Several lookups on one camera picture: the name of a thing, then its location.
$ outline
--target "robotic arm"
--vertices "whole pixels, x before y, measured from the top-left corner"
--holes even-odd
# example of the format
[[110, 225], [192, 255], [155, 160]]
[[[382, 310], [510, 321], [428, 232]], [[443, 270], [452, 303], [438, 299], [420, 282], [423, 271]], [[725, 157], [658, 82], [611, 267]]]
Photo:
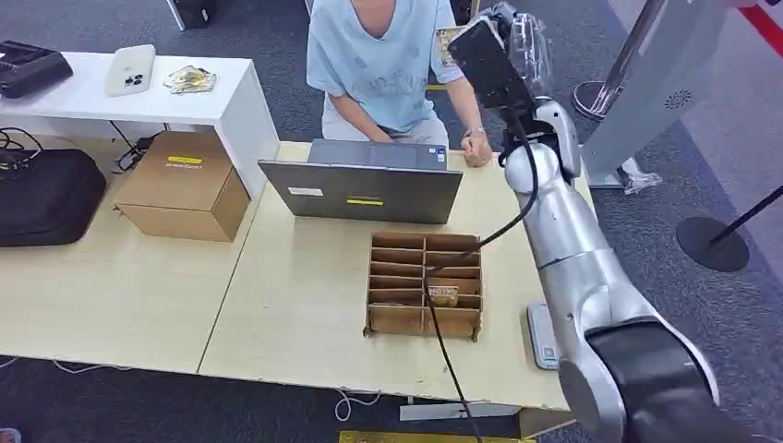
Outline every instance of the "robotic arm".
[[554, 134], [530, 149], [538, 188], [524, 218], [560, 348], [560, 385], [574, 417], [608, 443], [750, 441], [718, 408], [704, 355], [628, 280], [593, 211], [572, 187], [579, 145], [565, 110], [533, 100], [510, 63], [516, 11], [501, 2], [482, 12], [449, 50], [485, 107], [506, 122], [505, 175], [520, 208], [532, 197], [526, 134]]

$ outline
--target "phone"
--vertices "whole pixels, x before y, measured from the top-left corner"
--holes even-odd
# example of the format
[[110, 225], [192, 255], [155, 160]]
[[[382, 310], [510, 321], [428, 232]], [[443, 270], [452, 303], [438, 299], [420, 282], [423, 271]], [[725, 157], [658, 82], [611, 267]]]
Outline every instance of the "phone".
[[150, 88], [155, 47], [151, 44], [118, 49], [106, 76], [106, 95], [138, 94]]

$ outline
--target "person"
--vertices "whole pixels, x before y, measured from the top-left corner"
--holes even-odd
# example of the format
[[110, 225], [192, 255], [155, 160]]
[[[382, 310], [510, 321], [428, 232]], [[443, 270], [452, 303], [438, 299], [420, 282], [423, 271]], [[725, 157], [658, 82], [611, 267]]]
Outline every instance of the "person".
[[449, 0], [316, 0], [307, 42], [307, 84], [325, 92], [324, 138], [449, 146], [425, 98], [429, 69], [445, 85], [465, 126], [467, 164], [492, 149], [473, 87], [444, 60], [437, 30], [453, 28]]

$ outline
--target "clear plastic bag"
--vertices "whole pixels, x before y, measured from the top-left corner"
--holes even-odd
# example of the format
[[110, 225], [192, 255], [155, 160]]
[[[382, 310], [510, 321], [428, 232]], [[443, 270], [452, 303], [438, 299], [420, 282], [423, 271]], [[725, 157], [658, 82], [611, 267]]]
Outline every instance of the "clear plastic bag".
[[530, 14], [517, 14], [512, 23], [509, 59], [534, 97], [552, 92], [552, 61], [544, 22]]
[[623, 192], [626, 196], [630, 194], [636, 194], [648, 187], [658, 186], [663, 183], [663, 179], [656, 173], [643, 173], [636, 166], [636, 162], [627, 160], [622, 164], [620, 168], [617, 168], [617, 173], [622, 180], [624, 186]]

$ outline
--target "red stripe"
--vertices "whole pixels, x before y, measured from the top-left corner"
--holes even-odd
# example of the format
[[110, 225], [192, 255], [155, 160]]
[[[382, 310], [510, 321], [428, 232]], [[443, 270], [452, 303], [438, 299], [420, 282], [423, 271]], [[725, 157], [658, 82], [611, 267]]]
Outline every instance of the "red stripe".
[[764, 37], [764, 40], [772, 46], [772, 49], [783, 57], [783, 30], [769, 17], [769, 14], [758, 5], [740, 7], [739, 10]]

